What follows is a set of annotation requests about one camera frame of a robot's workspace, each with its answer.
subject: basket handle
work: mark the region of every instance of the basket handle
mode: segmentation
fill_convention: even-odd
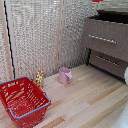
[[[9,111],[11,112],[13,118],[15,118],[15,119],[21,119],[21,118],[23,118],[23,117],[25,117],[25,116],[30,115],[30,114],[33,113],[33,112],[36,112],[36,111],[38,111],[38,110],[40,110],[40,109],[42,109],[42,108],[44,108],[44,107],[50,105],[50,103],[51,103],[50,99],[46,96],[45,93],[44,93],[44,96],[48,99],[48,103],[47,103],[47,104],[45,104],[45,105],[43,105],[43,106],[41,106],[41,107],[39,107],[39,108],[37,108],[37,109],[34,109],[33,111],[30,111],[30,112],[28,112],[28,113],[26,113],[26,114],[24,114],[24,115],[22,115],[22,116],[20,116],[20,117],[14,116],[14,114],[13,114],[11,108],[8,108],[8,109],[6,109],[6,110],[9,110]]]

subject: woven wall panel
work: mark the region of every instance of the woven wall panel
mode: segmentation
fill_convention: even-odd
[[[12,78],[10,74],[10,59],[7,54],[7,47],[6,47],[6,40],[5,40],[5,33],[3,30],[3,20],[0,14],[0,83],[8,81]]]
[[[85,63],[81,46],[84,18],[96,13],[97,3],[91,0],[67,0],[60,53],[60,67],[73,68]]]
[[[105,8],[127,8],[128,0],[104,0],[100,2],[98,9]]]
[[[18,75],[55,69],[60,0],[11,0]]]

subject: light wood flooring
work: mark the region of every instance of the light wood flooring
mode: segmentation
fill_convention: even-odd
[[[58,74],[45,78],[52,104],[34,128],[110,128],[128,101],[128,86],[91,66],[71,71],[68,85],[58,82]],[[0,128],[15,128],[1,103]]]

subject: dark countertop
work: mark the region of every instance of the dark countertop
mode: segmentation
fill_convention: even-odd
[[[107,8],[103,10],[97,10],[100,13],[111,13],[111,14],[120,14],[120,15],[128,15],[128,8]]]

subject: small figurine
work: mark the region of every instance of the small figurine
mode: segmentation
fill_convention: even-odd
[[[44,69],[39,69],[35,84],[41,88],[42,79],[44,78]]]

